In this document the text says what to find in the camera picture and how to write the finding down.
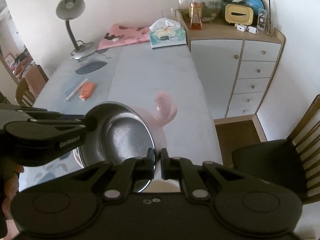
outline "lamp shade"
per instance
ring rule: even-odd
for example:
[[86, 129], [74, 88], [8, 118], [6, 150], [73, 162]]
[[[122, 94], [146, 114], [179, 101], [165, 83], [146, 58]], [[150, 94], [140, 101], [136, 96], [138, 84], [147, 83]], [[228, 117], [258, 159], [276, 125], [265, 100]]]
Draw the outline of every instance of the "lamp shade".
[[84, 0], [61, 0], [57, 6], [56, 14], [61, 20], [73, 20], [82, 15], [84, 9]]

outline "cabinet door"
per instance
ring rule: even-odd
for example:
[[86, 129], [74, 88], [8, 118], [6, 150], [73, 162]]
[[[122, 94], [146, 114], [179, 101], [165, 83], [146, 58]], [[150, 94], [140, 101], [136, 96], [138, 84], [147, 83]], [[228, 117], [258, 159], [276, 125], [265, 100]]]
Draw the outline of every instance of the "cabinet door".
[[191, 54], [213, 119], [224, 118], [241, 53], [242, 40], [191, 41]]

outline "hand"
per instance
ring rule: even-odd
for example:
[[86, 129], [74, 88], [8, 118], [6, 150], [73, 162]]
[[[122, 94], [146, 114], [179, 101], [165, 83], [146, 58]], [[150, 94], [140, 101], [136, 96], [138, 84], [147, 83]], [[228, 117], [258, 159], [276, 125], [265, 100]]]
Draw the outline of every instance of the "hand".
[[10, 205], [11, 205], [12, 199], [15, 197], [15, 195], [17, 194], [17, 191], [19, 190], [19, 179], [18, 179], [17, 173], [23, 173], [24, 168], [20, 165], [17, 165], [14, 169], [14, 172], [15, 173], [13, 174], [13, 176], [10, 179], [8, 179], [4, 184], [4, 193], [6, 198], [2, 202], [2, 211], [5, 217], [8, 219], [7, 220], [8, 235], [4, 238], [4, 240], [11, 240], [15, 236], [17, 236], [17, 234], [19, 234], [12, 220]]

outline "wooden floor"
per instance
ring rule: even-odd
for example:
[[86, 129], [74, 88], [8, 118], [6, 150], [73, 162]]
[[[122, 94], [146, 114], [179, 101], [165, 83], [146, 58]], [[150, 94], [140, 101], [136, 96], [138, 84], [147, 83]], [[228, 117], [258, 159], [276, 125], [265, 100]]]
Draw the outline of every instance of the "wooden floor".
[[223, 165], [232, 164], [231, 153], [241, 147], [259, 143], [252, 120], [216, 125]]

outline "pink bowl handle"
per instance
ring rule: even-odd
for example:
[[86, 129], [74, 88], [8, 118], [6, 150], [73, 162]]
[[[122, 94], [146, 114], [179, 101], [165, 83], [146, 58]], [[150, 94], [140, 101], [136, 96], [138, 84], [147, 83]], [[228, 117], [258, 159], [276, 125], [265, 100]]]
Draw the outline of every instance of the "pink bowl handle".
[[172, 103], [171, 96], [168, 92], [162, 91], [155, 96], [157, 106], [157, 118], [161, 126], [171, 122], [177, 115], [177, 106]]

